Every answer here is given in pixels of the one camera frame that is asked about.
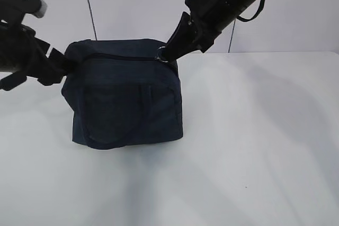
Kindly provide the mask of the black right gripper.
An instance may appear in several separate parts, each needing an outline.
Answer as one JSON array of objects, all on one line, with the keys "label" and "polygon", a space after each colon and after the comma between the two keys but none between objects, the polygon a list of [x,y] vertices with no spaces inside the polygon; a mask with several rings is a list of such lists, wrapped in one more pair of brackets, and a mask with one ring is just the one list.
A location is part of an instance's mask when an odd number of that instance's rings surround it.
[{"label": "black right gripper", "polygon": [[163,59],[178,60],[194,51],[206,52],[215,39],[244,11],[244,0],[185,0],[179,24],[163,49]]}]

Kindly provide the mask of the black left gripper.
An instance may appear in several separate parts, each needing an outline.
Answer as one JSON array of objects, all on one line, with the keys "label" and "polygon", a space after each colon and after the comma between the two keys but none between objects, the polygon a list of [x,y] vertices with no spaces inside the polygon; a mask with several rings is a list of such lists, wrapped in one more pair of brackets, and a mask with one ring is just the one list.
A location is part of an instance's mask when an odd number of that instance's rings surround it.
[{"label": "black left gripper", "polygon": [[35,37],[35,31],[25,25],[1,24],[1,90],[10,91],[36,78],[44,86],[61,83],[66,74],[72,73],[78,63],[65,57],[50,44]]}]

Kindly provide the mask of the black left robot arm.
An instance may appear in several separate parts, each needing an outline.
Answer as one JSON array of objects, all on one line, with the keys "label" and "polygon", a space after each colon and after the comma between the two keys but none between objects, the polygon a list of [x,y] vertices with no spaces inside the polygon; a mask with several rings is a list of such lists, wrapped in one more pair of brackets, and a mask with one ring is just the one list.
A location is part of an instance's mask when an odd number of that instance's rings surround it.
[{"label": "black left robot arm", "polygon": [[49,43],[35,37],[35,30],[25,25],[9,26],[1,22],[1,90],[10,91],[35,78],[43,86],[61,83],[78,63]]}]

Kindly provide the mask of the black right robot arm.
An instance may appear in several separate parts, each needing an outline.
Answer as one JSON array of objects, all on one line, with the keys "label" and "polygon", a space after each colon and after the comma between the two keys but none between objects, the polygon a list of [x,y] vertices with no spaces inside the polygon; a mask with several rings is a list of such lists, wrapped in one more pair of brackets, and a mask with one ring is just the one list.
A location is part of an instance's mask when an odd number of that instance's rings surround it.
[{"label": "black right robot arm", "polygon": [[[158,49],[158,58],[166,62],[194,51],[206,52],[232,21],[248,22],[241,14],[256,0],[185,0],[189,13],[184,12],[165,46]],[[260,1],[257,16],[265,0]]]}]

